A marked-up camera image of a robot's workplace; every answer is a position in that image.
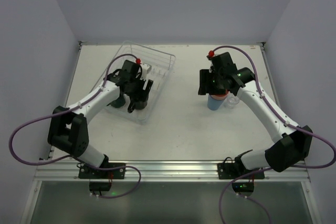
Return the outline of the black mug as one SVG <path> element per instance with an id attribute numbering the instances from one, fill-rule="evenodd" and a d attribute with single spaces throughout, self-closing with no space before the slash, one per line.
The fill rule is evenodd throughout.
<path id="1" fill-rule="evenodd" d="M 136 100 L 130 99 L 130 104 L 127 107 L 127 112 L 132 113 L 134 110 L 143 110 L 148 104 L 148 99 Z"/>

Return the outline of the pink plastic cup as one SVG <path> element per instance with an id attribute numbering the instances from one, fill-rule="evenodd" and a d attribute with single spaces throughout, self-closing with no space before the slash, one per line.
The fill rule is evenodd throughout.
<path id="1" fill-rule="evenodd" d="M 210 94 L 209 96 L 217 101 L 224 101 L 228 94 Z"/>

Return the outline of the clear glass cup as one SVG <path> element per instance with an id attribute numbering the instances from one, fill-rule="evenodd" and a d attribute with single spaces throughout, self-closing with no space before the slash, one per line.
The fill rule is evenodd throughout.
<path id="1" fill-rule="evenodd" d="M 229 109 L 233 109 L 238 103 L 240 102 L 240 99 L 234 95 L 229 95 L 226 98 L 226 104 L 225 107 Z"/>

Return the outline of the blue plastic cup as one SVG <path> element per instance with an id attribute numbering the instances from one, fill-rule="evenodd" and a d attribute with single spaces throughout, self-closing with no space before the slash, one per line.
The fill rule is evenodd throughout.
<path id="1" fill-rule="evenodd" d="M 220 108 L 220 106 L 223 104 L 223 102 L 224 101 L 214 100 L 208 95 L 207 107 L 212 111 L 216 111 Z"/>

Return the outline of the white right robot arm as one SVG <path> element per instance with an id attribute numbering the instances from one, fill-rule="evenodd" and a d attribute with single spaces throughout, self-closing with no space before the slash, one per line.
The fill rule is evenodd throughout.
<path id="1" fill-rule="evenodd" d="M 247 67 L 238 69 L 229 53 L 216 55 L 210 51 L 207 58 L 211 67 L 199 72 L 198 94 L 222 95 L 228 91 L 238 97 L 260 120 L 273 141 L 273 145 L 265 150 L 248 150 L 230 163 L 223 162 L 223 172 L 229 178 L 237 178 L 264 167 L 282 172 L 304 160 L 312 141 L 310 127 L 300 127 L 274 102 L 266 103 L 264 99 L 268 95 L 261 89 L 255 74 Z"/>

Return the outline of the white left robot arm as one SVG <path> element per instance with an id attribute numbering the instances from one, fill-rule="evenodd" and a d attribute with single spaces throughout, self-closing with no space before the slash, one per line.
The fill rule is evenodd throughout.
<path id="1" fill-rule="evenodd" d="M 99 86 L 86 97 L 68 108 L 58 106 L 54 109 L 47 141 L 82 161 L 82 178 L 121 178 L 124 166 L 114 169 L 108 156 L 90 145 L 88 124 L 108 105 L 116 109 L 123 107 L 125 97 L 130 100 L 128 113 L 145 109 L 153 86 L 153 80 L 147 78 L 151 68 L 140 59 L 125 60 L 120 69 L 107 73 Z"/>

